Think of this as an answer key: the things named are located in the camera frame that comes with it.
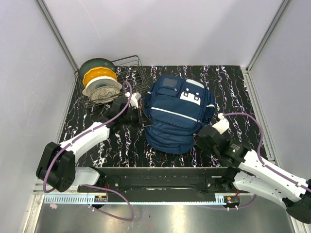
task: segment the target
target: navy blue backpack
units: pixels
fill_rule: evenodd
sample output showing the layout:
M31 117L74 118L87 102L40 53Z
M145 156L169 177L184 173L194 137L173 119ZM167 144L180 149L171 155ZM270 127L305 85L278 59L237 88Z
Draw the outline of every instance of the navy blue backpack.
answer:
M209 124L215 112L214 95L203 84L162 75L149 89L145 115L147 142L156 150L183 154L194 146L194 135Z

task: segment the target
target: white wall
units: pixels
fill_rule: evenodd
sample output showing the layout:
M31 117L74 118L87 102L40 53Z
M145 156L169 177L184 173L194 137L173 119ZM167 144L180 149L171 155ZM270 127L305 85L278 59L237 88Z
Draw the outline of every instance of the white wall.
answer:
M311 178L311 1L293 1L251 70L282 168Z
M74 78L34 0L2 0L0 28L0 232L17 233Z
M140 56L144 65L249 63L282 0L45 0L80 66Z

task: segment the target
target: table surface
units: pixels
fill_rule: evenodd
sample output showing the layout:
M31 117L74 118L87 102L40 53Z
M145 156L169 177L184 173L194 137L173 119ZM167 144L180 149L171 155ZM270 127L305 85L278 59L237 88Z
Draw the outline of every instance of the table surface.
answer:
M254 116L251 101L239 66L153 66L144 67L150 81L163 74L178 75L185 79L201 81L214 93L218 113L245 112ZM68 140L102 116L107 105L86 108L79 102L75 90L61 135ZM247 117L231 116L228 138L248 143L255 149L259 143L259 130ZM108 140L90 149L78 161L78 166L96 167L208 167L220 166L211 152L203 152L196 146L182 155L156 151L148 145L142 128L124 126Z
M241 197L242 205L251 197ZM130 217L126 205L107 205L102 210ZM63 204L52 209L44 204L36 233L292 233L287 214L277 204L257 198L238 211L210 210L205 206L134 206L134 222L116 220L92 212L87 206Z

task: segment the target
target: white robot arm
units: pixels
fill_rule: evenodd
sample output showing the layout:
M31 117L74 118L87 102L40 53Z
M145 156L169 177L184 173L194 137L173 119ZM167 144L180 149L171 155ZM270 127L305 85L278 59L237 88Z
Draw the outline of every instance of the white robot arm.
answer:
M115 116L118 114L125 103L129 101L129 107L123 114L125 119L129 122L138 121L138 100L140 99L140 93L134 93L130 97L130 93L125 93L126 98L118 98L113 101L110 108L110 114ZM110 120L109 117L104 116L103 122ZM64 150L59 159L56 160L49 173L47 183L59 192L66 191L72 185L94 185L99 181L101 176L100 171L90 167L76 167L75 164L92 147L98 143L105 141L112 133L116 133L120 130L121 124L117 120L103 125L102 122L94 122L89 128L71 138L70 140L56 144L50 142L44 149L39 166L36 171L36 176L44 180L45 175L49 169L52 159L60 150Z
M218 115L219 121L199 132L197 145L213 148L216 157L228 172L223 176L223 187L235 187L268 200L283 208L294 218L311 223L310 180L297 177L271 162L259 158L256 151L239 141L227 141L222 134L229 129L229 122Z

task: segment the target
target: metal wire rack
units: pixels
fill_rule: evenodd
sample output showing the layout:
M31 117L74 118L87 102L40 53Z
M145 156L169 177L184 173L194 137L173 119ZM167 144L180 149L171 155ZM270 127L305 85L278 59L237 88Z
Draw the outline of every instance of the metal wire rack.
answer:
M140 58L137 55L124 57L111 62L116 66L116 75L120 84L123 84L124 81L128 81L133 88L133 92L139 92L141 94L147 92L149 89L147 75L141 64ZM82 83L83 77L79 75L79 71L76 71L74 76L76 79L76 91L79 102L87 107L97 106L102 104L101 101L115 99L124 95L123 90L121 90L120 93L110 97L90 100L89 97L82 94L82 91L84 90L84 85Z

